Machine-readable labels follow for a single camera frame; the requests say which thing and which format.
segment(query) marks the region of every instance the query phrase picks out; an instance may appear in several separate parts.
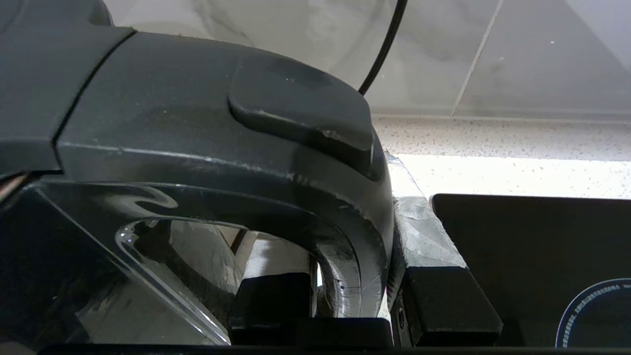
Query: speckled countertop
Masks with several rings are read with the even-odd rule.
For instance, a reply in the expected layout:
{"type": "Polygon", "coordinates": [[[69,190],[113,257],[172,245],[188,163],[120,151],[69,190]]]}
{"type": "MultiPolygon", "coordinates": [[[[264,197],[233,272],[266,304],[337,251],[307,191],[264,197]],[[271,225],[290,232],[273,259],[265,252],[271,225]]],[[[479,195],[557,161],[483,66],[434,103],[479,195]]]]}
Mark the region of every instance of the speckled countertop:
{"type": "Polygon", "coordinates": [[[631,125],[374,116],[385,149],[436,193],[631,199],[631,125]]]}

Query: wall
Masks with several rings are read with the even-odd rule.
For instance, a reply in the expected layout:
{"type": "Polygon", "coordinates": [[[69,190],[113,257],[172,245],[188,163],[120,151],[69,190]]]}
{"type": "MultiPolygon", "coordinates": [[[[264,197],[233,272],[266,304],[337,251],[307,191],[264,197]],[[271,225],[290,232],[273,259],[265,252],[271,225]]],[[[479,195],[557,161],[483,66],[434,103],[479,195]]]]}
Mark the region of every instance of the wall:
{"type": "MultiPolygon", "coordinates": [[[[117,25],[278,52],[359,87],[396,0],[106,0],[117,25]]],[[[410,0],[373,113],[631,121],[628,0],[410,0]]]]}

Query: black cable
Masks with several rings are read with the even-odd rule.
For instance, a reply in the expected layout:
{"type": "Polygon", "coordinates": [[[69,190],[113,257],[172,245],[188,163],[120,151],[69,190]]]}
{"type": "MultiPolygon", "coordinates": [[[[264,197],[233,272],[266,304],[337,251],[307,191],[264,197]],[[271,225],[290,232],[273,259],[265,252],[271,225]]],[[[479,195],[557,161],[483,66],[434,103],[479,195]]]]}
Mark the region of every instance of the black cable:
{"type": "Polygon", "coordinates": [[[390,51],[390,47],[392,46],[392,42],[394,42],[396,32],[399,30],[399,25],[401,24],[401,19],[403,18],[403,13],[405,12],[405,6],[407,4],[408,0],[397,0],[394,12],[392,13],[392,19],[390,20],[390,27],[388,27],[388,32],[386,33],[386,37],[384,38],[384,43],[381,45],[381,49],[379,49],[379,54],[375,58],[375,62],[372,64],[372,67],[368,72],[366,79],[364,79],[362,86],[359,88],[359,90],[357,90],[360,94],[366,94],[366,91],[368,91],[370,85],[377,77],[381,66],[384,64],[388,52],[390,51]]]}

